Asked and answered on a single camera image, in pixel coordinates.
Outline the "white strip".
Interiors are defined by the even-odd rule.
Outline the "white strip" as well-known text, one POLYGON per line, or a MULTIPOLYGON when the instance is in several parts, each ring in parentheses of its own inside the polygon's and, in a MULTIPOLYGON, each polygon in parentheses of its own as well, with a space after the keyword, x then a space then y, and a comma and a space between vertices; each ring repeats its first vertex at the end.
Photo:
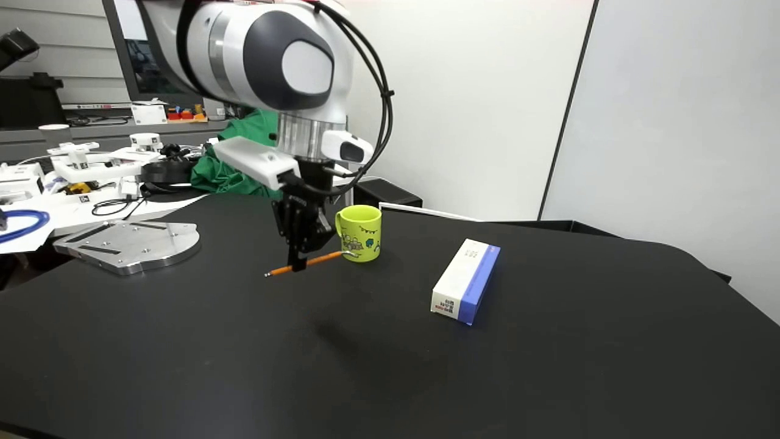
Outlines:
POLYGON ((426 209, 421 207, 414 207, 410 205, 395 204, 390 202, 379 202, 378 208, 385 211, 407 212, 415 215, 435 216, 438 218, 446 218, 450 220, 470 221, 470 222, 477 222, 477 223, 484 222, 484 220, 481 219, 472 218, 468 216, 461 216, 451 212, 443 212, 443 211, 426 209))

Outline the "white paper sheets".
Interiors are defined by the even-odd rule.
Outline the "white paper sheets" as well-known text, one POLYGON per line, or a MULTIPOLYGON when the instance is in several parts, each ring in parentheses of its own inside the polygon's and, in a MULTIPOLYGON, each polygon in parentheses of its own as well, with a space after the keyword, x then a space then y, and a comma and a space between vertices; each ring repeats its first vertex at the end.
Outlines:
POLYGON ((48 237, 70 235, 105 221, 121 220, 127 216, 133 221, 161 218, 197 202, 206 197, 206 194, 195 191, 171 196, 153 196, 141 202, 132 202, 123 210, 120 208, 125 206, 124 202, 118 206, 99 208, 99 216, 92 214, 96 200, 106 197, 108 196, 92 194, 89 195, 91 203, 81 203, 77 199, 69 200, 65 195, 51 195, 5 206, 4 208, 10 211, 27 209, 47 212, 49 222, 29 236, 0 243, 0 255, 33 252, 41 247, 48 237))

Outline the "lime green printed mug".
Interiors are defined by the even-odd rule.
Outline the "lime green printed mug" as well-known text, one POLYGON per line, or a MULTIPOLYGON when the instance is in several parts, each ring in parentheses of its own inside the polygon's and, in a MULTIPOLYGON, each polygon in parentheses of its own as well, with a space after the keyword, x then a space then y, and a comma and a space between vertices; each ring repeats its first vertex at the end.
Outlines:
POLYGON ((342 256, 351 262, 372 262, 381 255, 381 209, 351 205, 335 214, 342 256))

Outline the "black box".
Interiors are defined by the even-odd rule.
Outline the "black box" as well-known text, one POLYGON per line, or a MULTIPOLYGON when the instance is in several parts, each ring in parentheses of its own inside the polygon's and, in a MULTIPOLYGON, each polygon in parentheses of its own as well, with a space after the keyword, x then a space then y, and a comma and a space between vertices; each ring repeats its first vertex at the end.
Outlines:
POLYGON ((422 208, 424 204, 418 195, 382 178, 362 179, 354 186, 354 204, 379 207, 381 202, 417 208, 422 208))

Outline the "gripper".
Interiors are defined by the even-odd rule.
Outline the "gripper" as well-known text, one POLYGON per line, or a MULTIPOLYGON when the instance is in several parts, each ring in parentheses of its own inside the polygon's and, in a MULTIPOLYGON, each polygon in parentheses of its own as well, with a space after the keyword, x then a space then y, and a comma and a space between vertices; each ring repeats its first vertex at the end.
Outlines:
POLYGON ((312 161, 296 157, 302 183, 288 183, 282 187, 283 198, 271 203, 277 230, 284 237, 288 247, 287 264, 292 272, 305 269, 307 258, 301 253, 305 236, 304 220, 307 209, 307 253, 317 252, 335 235, 324 207, 326 196, 316 191, 330 192, 333 189, 335 161, 312 161))

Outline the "white printed plastic parts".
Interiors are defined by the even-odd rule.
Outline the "white printed plastic parts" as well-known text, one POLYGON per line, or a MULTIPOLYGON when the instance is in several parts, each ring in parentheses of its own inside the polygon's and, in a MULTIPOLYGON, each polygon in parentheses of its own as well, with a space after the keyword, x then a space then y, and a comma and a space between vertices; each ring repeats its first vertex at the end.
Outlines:
POLYGON ((97 142, 60 143, 47 153, 56 175, 69 183, 137 177, 142 167, 163 157, 156 133, 130 134, 128 144, 114 152, 99 152, 99 147, 97 142))

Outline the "colourful toy blocks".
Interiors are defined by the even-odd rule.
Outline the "colourful toy blocks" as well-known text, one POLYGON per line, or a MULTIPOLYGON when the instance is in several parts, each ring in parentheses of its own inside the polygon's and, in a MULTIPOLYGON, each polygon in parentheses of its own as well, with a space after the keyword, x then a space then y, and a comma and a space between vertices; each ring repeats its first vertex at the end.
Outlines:
POLYGON ((193 107, 168 107, 166 112, 168 123, 207 123, 208 118, 202 104, 193 107))

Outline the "round metal mounting plate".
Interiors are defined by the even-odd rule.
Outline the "round metal mounting plate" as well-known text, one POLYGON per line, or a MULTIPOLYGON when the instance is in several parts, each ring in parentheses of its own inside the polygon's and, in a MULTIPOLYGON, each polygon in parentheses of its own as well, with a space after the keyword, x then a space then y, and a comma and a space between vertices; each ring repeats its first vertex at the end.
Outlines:
POLYGON ((106 221, 62 237, 56 252, 110 273, 128 276, 172 266, 200 250, 194 223, 106 221))

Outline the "green cloth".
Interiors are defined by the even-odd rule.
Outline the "green cloth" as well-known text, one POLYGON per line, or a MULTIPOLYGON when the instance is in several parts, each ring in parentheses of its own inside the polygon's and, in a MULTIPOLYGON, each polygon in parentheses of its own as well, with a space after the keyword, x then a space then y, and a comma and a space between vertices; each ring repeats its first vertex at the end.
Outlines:
MULTIPOLYGON (((227 127, 218 134, 218 140, 245 137, 263 145, 273 146, 274 142, 269 136, 276 132, 277 123, 276 112, 256 109, 241 119, 229 122, 227 127)), ((251 195, 271 200, 282 198, 281 191, 272 191, 217 158, 211 145, 206 147, 203 156, 192 167, 190 184, 195 189, 209 193, 251 195)))

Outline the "monitor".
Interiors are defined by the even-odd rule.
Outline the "monitor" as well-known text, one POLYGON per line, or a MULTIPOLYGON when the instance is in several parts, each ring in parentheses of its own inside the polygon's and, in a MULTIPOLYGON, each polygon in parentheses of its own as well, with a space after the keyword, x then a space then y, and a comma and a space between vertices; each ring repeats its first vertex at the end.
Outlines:
POLYGON ((181 91, 163 75, 154 59, 135 0, 101 0, 129 98, 150 102, 154 98, 181 108, 202 104, 202 98, 181 91))

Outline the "white and blue carton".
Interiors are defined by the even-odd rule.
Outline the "white and blue carton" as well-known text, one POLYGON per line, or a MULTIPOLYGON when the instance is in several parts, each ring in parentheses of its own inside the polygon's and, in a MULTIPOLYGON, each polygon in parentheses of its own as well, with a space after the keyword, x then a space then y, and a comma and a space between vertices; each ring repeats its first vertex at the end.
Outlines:
POLYGON ((500 252, 465 239, 432 289, 431 312, 473 325, 500 252))

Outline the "black lamp head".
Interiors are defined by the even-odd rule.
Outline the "black lamp head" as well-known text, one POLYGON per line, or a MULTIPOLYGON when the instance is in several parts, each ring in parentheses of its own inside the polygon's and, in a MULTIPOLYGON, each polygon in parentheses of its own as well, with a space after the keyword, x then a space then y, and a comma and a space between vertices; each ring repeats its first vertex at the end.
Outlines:
POLYGON ((40 45, 19 27, 0 35, 0 73, 40 50, 40 45))

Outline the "orange pen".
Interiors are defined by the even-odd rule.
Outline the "orange pen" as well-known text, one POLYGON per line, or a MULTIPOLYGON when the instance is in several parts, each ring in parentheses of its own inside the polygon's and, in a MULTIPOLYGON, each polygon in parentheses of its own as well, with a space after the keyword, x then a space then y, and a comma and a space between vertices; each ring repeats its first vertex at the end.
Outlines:
MULTIPOLYGON (((334 260, 334 259, 337 259, 337 258, 343 257, 343 256, 356 257, 357 254, 354 253, 354 252, 349 252, 349 251, 331 252, 329 254, 317 256, 317 257, 314 257, 313 259, 307 260, 304 263, 303 267, 307 268, 309 266, 314 266, 314 265, 320 264, 321 262, 327 262, 327 261, 334 260)), ((279 276, 279 275, 282 275, 282 274, 285 274, 285 273, 293 273, 293 272, 296 272, 296 271, 298 271, 298 269, 294 269, 292 266, 285 266, 285 267, 273 269, 270 272, 265 273, 264 277, 276 277, 276 276, 279 276)))

